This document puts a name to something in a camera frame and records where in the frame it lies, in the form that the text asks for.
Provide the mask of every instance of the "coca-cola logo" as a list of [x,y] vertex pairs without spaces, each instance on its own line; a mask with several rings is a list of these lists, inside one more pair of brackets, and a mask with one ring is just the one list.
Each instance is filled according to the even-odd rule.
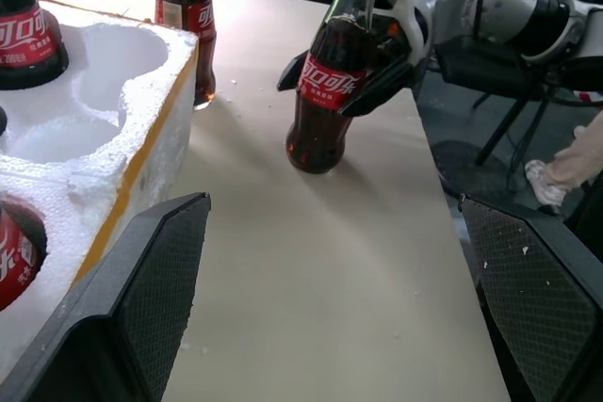
[[327,72],[319,68],[311,59],[303,66],[301,77],[312,87],[331,93],[350,94],[358,86],[362,75],[353,76],[345,73]]
[[214,21],[214,10],[211,8],[211,3],[208,3],[199,11],[199,27],[204,28],[210,25]]
[[0,281],[7,277],[8,271],[15,267],[15,260],[12,255],[15,249],[8,250],[8,228],[6,224],[2,225],[2,240],[0,241]]
[[46,20],[39,8],[27,17],[0,22],[0,50],[36,42],[45,32]]

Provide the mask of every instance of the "bottle neck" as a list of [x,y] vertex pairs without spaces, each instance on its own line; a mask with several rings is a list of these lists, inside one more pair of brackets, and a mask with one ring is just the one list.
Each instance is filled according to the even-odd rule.
[[327,11],[324,22],[333,17],[346,16],[365,30],[370,30],[375,0],[334,0]]

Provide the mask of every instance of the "black mesh panel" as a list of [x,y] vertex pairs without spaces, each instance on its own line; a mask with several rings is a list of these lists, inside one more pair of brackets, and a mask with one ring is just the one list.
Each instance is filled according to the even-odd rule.
[[463,213],[497,327],[536,400],[555,400],[593,336],[595,305],[523,221],[473,201]]
[[190,250],[203,242],[205,210],[191,209],[199,215],[183,211],[167,220],[120,306],[125,341],[154,402],[166,389],[195,295],[201,255]]

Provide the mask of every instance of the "red label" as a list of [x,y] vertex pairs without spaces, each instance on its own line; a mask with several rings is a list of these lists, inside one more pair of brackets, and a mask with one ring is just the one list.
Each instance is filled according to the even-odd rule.
[[202,4],[181,5],[167,0],[155,0],[155,22],[196,33],[199,40],[213,40],[216,36],[214,8],[211,0]]
[[367,76],[366,71],[341,72],[322,66],[308,54],[303,64],[298,90],[308,101],[338,110]]
[[5,210],[0,214],[0,311],[36,276],[38,251]]
[[211,0],[188,7],[188,30],[195,32],[201,41],[211,40],[216,36]]
[[37,4],[27,13],[0,17],[0,68],[35,65],[56,51],[55,37]]

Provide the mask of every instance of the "brown glass bottle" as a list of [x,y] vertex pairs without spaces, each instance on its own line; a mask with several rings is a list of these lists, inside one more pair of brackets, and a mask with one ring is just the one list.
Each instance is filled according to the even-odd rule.
[[37,87],[68,66],[58,22],[38,0],[0,0],[0,89]]
[[155,22],[182,28],[199,36],[194,108],[200,110],[207,107],[216,93],[213,70],[216,27],[212,0],[156,0]]
[[297,86],[295,120],[286,138],[291,163],[325,173],[342,159],[351,118],[337,110],[367,76],[375,0],[334,0],[318,29]]

